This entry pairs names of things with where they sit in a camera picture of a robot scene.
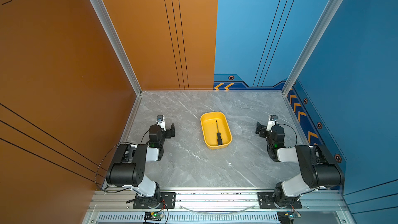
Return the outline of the black orange handled screwdriver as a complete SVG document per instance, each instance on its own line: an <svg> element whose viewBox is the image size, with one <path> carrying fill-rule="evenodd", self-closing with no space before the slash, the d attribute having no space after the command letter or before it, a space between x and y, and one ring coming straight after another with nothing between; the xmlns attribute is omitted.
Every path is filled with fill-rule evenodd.
<svg viewBox="0 0 398 224"><path fill-rule="evenodd" d="M219 125L218 125L218 121L217 120L216 120L216 127L217 127L217 143L218 143L218 146L221 146L221 145L223 145L223 140L222 140L222 137L221 137L221 133L219 131Z"/></svg>

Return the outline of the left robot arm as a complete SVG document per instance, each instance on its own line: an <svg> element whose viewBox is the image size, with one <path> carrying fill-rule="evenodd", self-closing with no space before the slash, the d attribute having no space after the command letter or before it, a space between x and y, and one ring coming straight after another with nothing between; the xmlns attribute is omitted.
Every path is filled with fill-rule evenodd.
<svg viewBox="0 0 398 224"><path fill-rule="evenodd" d="M154 124L149 128L149 141L146 144L119 145L109 165L106 182L136 192L132 201L138 204L138 208L164 207L160 185L145 175L145 167L148 162L161 161L165 140L173 137L174 124L168 129Z"/></svg>

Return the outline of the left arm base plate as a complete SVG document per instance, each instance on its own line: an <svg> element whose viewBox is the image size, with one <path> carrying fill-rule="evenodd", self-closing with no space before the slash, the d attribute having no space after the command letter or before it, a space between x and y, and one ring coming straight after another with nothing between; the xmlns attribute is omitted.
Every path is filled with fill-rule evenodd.
<svg viewBox="0 0 398 224"><path fill-rule="evenodd" d="M134 199L134 209L161 209L163 207L167 209L174 209L176 203L175 192L160 191L155 193L153 197L140 197L137 196Z"/></svg>

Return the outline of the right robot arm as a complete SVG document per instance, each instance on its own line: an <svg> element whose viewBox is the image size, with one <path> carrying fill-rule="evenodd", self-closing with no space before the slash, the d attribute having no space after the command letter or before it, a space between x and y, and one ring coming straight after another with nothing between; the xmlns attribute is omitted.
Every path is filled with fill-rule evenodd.
<svg viewBox="0 0 398 224"><path fill-rule="evenodd" d="M277 207L292 206L302 195L321 187L344 184L344 173L325 145L286 147L285 130L275 121L257 122L256 134L266 139L267 153L274 162L297 163L300 168L297 176L276 184L272 199Z"/></svg>

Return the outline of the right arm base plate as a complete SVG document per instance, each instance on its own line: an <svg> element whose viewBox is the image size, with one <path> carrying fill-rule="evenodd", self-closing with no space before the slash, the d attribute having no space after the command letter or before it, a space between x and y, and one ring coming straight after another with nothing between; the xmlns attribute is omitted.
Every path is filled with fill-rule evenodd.
<svg viewBox="0 0 398 224"><path fill-rule="evenodd" d="M302 203L298 197L286 197L285 195L275 195L274 192L258 192L258 202L261 209L272 208L293 208L301 209Z"/></svg>

